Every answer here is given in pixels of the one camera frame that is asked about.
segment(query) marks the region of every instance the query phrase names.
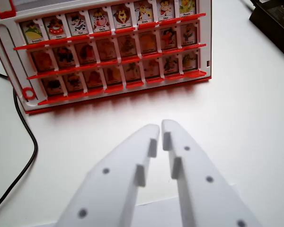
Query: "character card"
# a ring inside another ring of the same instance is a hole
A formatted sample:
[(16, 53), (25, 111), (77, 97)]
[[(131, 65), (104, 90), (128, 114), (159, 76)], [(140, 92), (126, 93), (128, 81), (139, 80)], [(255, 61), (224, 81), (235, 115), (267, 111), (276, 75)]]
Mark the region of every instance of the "character card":
[(132, 26), (131, 13), (125, 4), (114, 5), (111, 9), (116, 29)]
[(160, 77), (159, 63), (156, 60), (150, 59), (143, 61), (143, 68), (145, 79)]
[(152, 53), (157, 51), (156, 35), (152, 32), (139, 33), (141, 54)]
[(46, 77), (41, 79), (41, 81), (48, 96), (63, 94), (60, 81), (57, 77)]
[(152, 5), (148, 1), (135, 1), (133, 5), (138, 25), (153, 22)]
[(122, 84), (120, 70), (117, 67), (104, 68), (103, 71), (107, 86)]
[(88, 89), (103, 87), (101, 76), (97, 71), (84, 71), (83, 76)]
[(179, 0), (180, 17), (196, 14), (195, 0)]
[(80, 64), (89, 64), (96, 62), (93, 47), (88, 43), (75, 44), (75, 49)]
[(135, 82), (141, 80), (140, 67), (136, 62), (123, 65), (126, 82)]
[(27, 44), (35, 44), (44, 40), (39, 25), (32, 20), (21, 22), (20, 27)]
[(83, 90), (80, 77), (75, 73), (63, 75), (63, 81), (68, 92)]
[(176, 31), (172, 27), (161, 29), (160, 36), (162, 50), (168, 50), (177, 47)]
[(63, 23), (56, 16), (43, 18), (43, 23), (49, 39), (60, 39), (66, 37)]
[(178, 58), (174, 55), (162, 58), (164, 66), (164, 75), (172, 75), (179, 73)]
[(89, 33), (85, 21), (85, 17), (79, 12), (65, 14), (71, 35), (83, 35)]
[(109, 39), (96, 40), (96, 45), (101, 61), (110, 61), (117, 58), (115, 45)]
[(89, 17), (93, 25), (94, 32), (110, 30), (107, 12), (105, 12), (102, 8), (89, 10)]
[(159, 21), (175, 17), (175, 6), (173, 0), (157, 0)]
[(130, 35), (118, 37), (121, 57), (129, 57), (137, 54), (135, 40)]
[(55, 55), (59, 68), (75, 65), (72, 52), (66, 46), (53, 48), (53, 53)]
[(182, 46), (197, 43), (197, 28), (194, 24), (181, 25), (181, 43)]
[(31, 55), (38, 72), (54, 69), (51, 56), (48, 53), (40, 50), (31, 52)]
[(182, 54), (183, 72), (196, 70), (198, 68), (198, 55), (194, 52)]

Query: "black power adapter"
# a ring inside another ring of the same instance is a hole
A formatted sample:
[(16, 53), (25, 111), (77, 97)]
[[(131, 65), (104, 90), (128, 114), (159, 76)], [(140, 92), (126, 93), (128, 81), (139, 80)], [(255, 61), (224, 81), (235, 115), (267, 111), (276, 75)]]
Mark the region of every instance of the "black power adapter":
[(249, 18), (250, 21), (284, 53), (284, 0), (252, 2), (256, 8)]

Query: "guess who game board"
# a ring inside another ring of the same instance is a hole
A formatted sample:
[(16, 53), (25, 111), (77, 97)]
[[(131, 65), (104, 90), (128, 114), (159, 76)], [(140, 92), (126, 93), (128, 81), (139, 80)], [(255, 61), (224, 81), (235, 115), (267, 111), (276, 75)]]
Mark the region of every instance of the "guess who game board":
[(26, 113), (212, 76), (211, 0), (44, 4), (0, 1), (0, 59)]

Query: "cartoon animal illustration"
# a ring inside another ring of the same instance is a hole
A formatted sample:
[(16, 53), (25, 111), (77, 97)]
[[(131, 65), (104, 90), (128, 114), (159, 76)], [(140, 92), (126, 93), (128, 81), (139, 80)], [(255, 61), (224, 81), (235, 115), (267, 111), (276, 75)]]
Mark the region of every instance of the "cartoon animal illustration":
[(160, 1), (160, 14), (163, 16), (167, 16), (168, 14), (170, 14), (171, 11), (171, 6), (169, 5), (169, 0), (161, 0)]
[(184, 40), (187, 42), (189, 38), (193, 36), (193, 31), (190, 25), (185, 26), (185, 32), (183, 33)]
[(121, 81), (120, 71), (117, 68), (108, 68), (107, 69), (107, 80), (112, 82), (114, 80)]
[(149, 72), (149, 76), (152, 77), (156, 72), (155, 67), (158, 67), (158, 63), (154, 59), (152, 59), (148, 62), (148, 68), (144, 69), (144, 71)]
[(79, 56), (82, 58), (82, 60), (91, 59), (94, 57), (94, 51), (93, 47), (90, 45), (85, 45), (81, 48)]
[(109, 40), (103, 41), (101, 43), (101, 48), (98, 48), (99, 53), (104, 56), (103, 59), (110, 58), (115, 52), (115, 47)]
[(183, 65), (183, 67), (184, 68), (187, 68), (187, 67), (190, 67), (191, 66), (191, 61), (194, 61), (194, 60), (196, 60), (196, 58), (191, 58), (190, 56), (189, 56), (189, 54), (185, 54), (184, 55), (184, 57), (183, 57), (183, 59), (182, 59), (182, 65)]
[(125, 72), (131, 72), (132, 76), (131, 76), (131, 79), (136, 79), (136, 78), (139, 78), (139, 72), (138, 72), (138, 69), (136, 67), (136, 63), (132, 62), (132, 63), (129, 63), (128, 65), (128, 69), (125, 71)]
[(35, 55), (35, 61), (37, 66), (42, 67), (43, 69), (48, 69), (52, 66), (51, 56), (43, 51), (40, 51)]
[(148, 6), (145, 6), (143, 2), (139, 2), (139, 8), (135, 9), (135, 11), (139, 11), (138, 21), (152, 19), (152, 10)]
[(129, 20), (130, 12), (124, 6), (119, 6), (117, 12), (114, 14), (114, 17), (120, 24), (125, 24)]
[(42, 38), (42, 33), (39, 28), (36, 27), (35, 23), (31, 21), (26, 26), (28, 29), (25, 31), (25, 35), (30, 39), (40, 39)]
[(121, 52), (129, 52), (133, 48), (135, 48), (135, 45), (132, 43), (131, 37), (127, 37), (125, 42), (124, 43), (121, 42), (121, 43), (122, 43)]
[(67, 49), (65, 46), (64, 47), (58, 47), (57, 56), (58, 56), (60, 62), (63, 62), (64, 60), (66, 60), (67, 62), (74, 61), (71, 50)]
[(75, 32), (86, 29), (85, 20), (79, 18), (78, 15), (74, 15), (73, 17), (71, 17), (71, 25), (74, 26)]
[(176, 32), (174, 30), (172, 30), (171, 27), (168, 30), (165, 30), (163, 32), (162, 40), (164, 40), (165, 46), (175, 43), (174, 39), (173, 39), (175, 34), (176, 34)]
[(98, 9), (94, 14), (94, 30), (96, 28), (109, 26), (107, 17)]
[(99, 73), (97, 73), (96, 71), (90, 72), (89, 80), (87, 81), (87, 83), (90, 86), (102, 83), (102, 80), (101, 80), (101, 77), (100, 77)]
[(194, 0), (181, 0), (181, 5), (179, 7), (180, 13), (187, 13), (193, 10), (195, 7)]
[(77, 75), (75, 74), (71, 74), (68, 75), (67, 77), (67, 82), (69, 82), (69, 84), (74, 88), (74, 89), (78, 89), (80, 88), (81, 82), (80, 79)]
[(140, 37), (140, 44), (143, 50), (155, 49), (155, 36), (152, 34), (144, 34)]
[(47, 82), (47, 87), (51, 90), (61, 88), (60, 81), (57, 79), (53, 79)]
[(47, 27), (49, 28), (48, 33), (50, 33), (52, 35), (64, 34), (63, 23), (62, 23), (61, 20), (59, 20), (57, 18), (51, 19), (51, 21), (49, 22), (49, 25)]
[(164, 65), (164, 70), (172, 70), (175, 68), (177, 61), (172, 60), (171, 57), (165, 59), (166, 63)]

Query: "red ring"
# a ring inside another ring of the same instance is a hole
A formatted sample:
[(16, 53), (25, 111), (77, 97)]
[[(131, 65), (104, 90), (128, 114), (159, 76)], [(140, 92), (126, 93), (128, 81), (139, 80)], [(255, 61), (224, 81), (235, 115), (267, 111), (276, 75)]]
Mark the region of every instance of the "red ring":
[[(28, 95), (27, 95), (27, 91), (33, 92), (33, 95), (32, 95), (32, 96), (28, 96)], [(35, 91), (34, 91), (31, 87), (25, 87), (25, 88), (23, 88), (23, 89), (22, 89), (22, 95), (24, 96), (24, 98), (26, 98), (26, 99), (28, 99), (28, 100), (36, 98), (36, 93), (35, 93)]]

